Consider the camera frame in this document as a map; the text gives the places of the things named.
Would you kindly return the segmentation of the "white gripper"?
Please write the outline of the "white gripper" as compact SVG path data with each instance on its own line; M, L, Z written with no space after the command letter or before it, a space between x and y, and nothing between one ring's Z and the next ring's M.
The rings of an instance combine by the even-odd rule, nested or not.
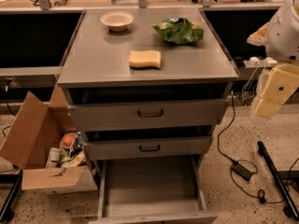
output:
M262 73L253 100L253 115L270 119L299 88L299 0L286 0L247 42L265 45L269 57L284 63Z

